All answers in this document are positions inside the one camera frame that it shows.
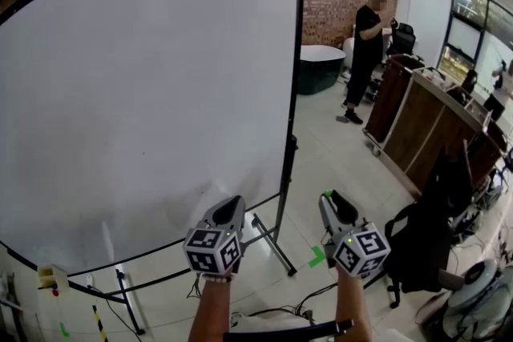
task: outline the wristband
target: wristband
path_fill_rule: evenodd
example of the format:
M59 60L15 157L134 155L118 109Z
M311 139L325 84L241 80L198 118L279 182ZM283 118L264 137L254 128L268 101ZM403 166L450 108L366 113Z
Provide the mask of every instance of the wristband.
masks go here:
M202 275L203 279L208 282L217 282L219 284L226 284L228 282L232 282L231 276L211 276L211 275Z

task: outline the green tape marker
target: green tape marker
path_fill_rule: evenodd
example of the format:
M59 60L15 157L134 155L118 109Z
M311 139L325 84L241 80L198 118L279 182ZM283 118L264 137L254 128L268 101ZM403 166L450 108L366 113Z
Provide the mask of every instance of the green tape marker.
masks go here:
M312 247L312 251L315 254L316 258L309 262L309 266L311 268L315 267L316 265L320 264L322 261L326 259L326 255L324 255L324 252L322 252L319 247Z
M70 333L66 332L66 328L64 328L64 324L62 322L59 322L59 323L61 325L61 333L63 334L63 336L65 338L69 338L70 337Z

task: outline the whiteboard stand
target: whiteboard stand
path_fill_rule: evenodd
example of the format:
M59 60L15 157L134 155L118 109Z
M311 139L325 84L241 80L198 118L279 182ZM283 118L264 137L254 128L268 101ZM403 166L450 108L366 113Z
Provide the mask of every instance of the whiteboard stand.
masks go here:
M8 22L11 17L14 17L15 15L18 16L18 13L20 12L20 10L24 9L24 6L29 5L32 1L34 1L34 0L16 0L12 4L10 4L3 12L0 13L0 25L3 25L5 22ZM273 227L267 228L262 223L262 221L258 217L258 215L256 213L253 214L252 225L255 228L258 229L260 234L257 237L249 240L246 243L246 246L249 246L249 245L255 243L256 241L258 241L260 239L265 239L268 242L269 246L272 248L272 250L275 252L275 254L278 256L279 260L283 263L284 267L287 270L288 276L293 276L297 272L297 269L293 266L293 264L287 258L286 254L281 250L281 248L278 245L277 241L278 241L278 238L279 238L280 229L281 229L281 223L282 223L283 215L284 215L284 212L285 212L285 203L286 203L286 200L287 200L287 194L289 192L289 185L290 185L291 174L292 174L292 169L293 169L294 154L295 154L295 150L297 149L297 139L293 136L292 130L293 130L294 111L295 111L295 108L296 108L298 66L299 66L299 58L300 58L300 50L301 50L303 0L295 0L295 1L297 2L297 4L296 4L296 13L293 14L293 16L291 18L292 21L295 19L295 26L291 25L292 29L290 31L291 34L295 33L294 34L295 37L294 37L293 41L292 40L289 41L289 47L291 47L290 50L293 50L293 59L292 59L292 53L290 53L290 56L291 56L290 62L291 62L291 64L287 63L287 66L292 66L292 61L293 61L293 69L291 69L291 75L290 75L291 76L290 80L292 82L292 86L290 86L290 82L289 82L288 85L289 85L290 88L288 88L288 87L286 88L286 94L288 94L289 91L290 91L290 100L289 100L289 107L288 107L288 110L287 110L287 112L288 112L288 122L287 122L286 126L284 126L284 128L283 128L283 136L284 137L285 137L285 130L286 130L285 150L282 151L282 153L284 153L283 163L282 163L282 168L281 168L281 161L280 161L280 163L278 164L278 168L277 168L278 171L281 169L281 181L279 183L279 192L277 194L272 195L271 197L268 197L267 199L264 199L263 201L260 201L260 199L258 199L260 202L257 203L257 204L252 205L247 210L247 211L252 211L252 210L256 209L257 207L259 207L260 205L262 205L264 203L267 203L269 200L275 199L276 197L279 196L280 198L279 198L279 201L278 201L276 222L275 222ZM14 65L14 67L12 67L11 70L12 71L16 71L17 67ZM274 189L278 188L277 182L275 182L275 184L276 185L275 185ZM166 247L171 247L171 246L179 245L183 241L184 241L184 239L178 239L177 241L175 241L173 243L168 243L168 244L166 244L164 246L154 248L151 251L140 252L136 256L129 256L127 258L126 257L125 258L122 257L122 258L120 258L120 260L116 260L115 263L109 263L107 265L103 265L103 266L100 266L100 267L97 267L97 268L86 269L86 270L83 270L81 272L76 272L76 273L73 273L71 275L68 275L68 278L71 278L71 277L77 276L77 275L82 275L82 274L85 274L85 273L88 273L88 272L98 271L99 269L109 268L109 267L112 267L112 266L114 266L116 264L122 264L124 262L127 262L129 260L135 260L137 258L140 258L140 257L144 256L144 255L148 255L150 253L162 250L162 249L164 249ZM38 266L33 261L29 260L30 257L26 258L25 256L20 255L18 252L14 251L13 248L11 248L8 245L6 245L3 241L0 241L0 243L6 247L6 249L8 251L8 254L10 256L15 258L16 260L18 260L22 264L26 265L27 267L37 271ZM138 284L138 285L130 286L129 288L126 288L125 285L123 284L123 278L124 278L124 275L125 275L124 272L121 272L119 269L116 269L116 278L117 278L118 283L119 283L119 289L118 290L115 290L115 291L112 291L112 292L101 292L100 290L92 287L91 285L88 285L87 287L84 287L83 285L77 284L77 283L73 282L72 280L69 281L69 286L70 286L70 288L73 288L74 290L81 291L81 292L87 293L89 295L96 296L98 298L102 298L102 299L105 299L105 300L110 300L112 302L116 302L116 303L119 303L119 304L124 304L125 307L127 308L128 314L129 314L129 316L131 318L131 321L132 321L132 324L133 324L133 328L135 329L135 332L138 335L143 335L144 334L144 330L141 329L139 327L139 325L137 324L137 320L135 319L134 312L131 309L131 305L130 305L130 303L128 301L127 294L129 292L133 292L133 291L136 291L136 290L139 290L139 289L150 287L150 286L155 285L155 284L159 284L159 283L167 281L167 280L171 280L173 278L176 278L177 276L184 275L184 274L186 274L188 272L190 272L190 269L184 269L183 271L174 272L174 273L172 273L172 274L170 274L168 276L159 278L157 280L149 281L149 282L147 282L145 284Z

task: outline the handheld controller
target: handheld controller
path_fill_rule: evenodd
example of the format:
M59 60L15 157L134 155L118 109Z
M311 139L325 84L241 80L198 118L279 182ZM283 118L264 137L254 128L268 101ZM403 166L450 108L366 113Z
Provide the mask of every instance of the handheld controller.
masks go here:
M326 231L325 247L330 268L338 263L350 276L367 276L381 267L390 245L373 223L360 219L357 208L335 190L319 198Z
M244 254L242 228L244 227L244 199L237 195L209 208L203 219L188 230L184 252L191 271L224 275L233 267L238 271Z

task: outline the forearm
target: forearm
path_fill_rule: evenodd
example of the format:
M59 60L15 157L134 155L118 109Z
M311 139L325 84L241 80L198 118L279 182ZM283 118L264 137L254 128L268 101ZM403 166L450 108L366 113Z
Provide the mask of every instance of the forearm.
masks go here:
M362 280L349 276L343 269L338 270L337 322L353 320L354 326L336 342L369 342L372 340L372 327L367 313Z
M222 342L229 331L230 283L207 281L189 342Z
M378 35L378 33L383 29L383 27L385 27L385 23L379 22L376 26L371 27L370 29L362 30L360 32L360 37L364 41L375 38Z

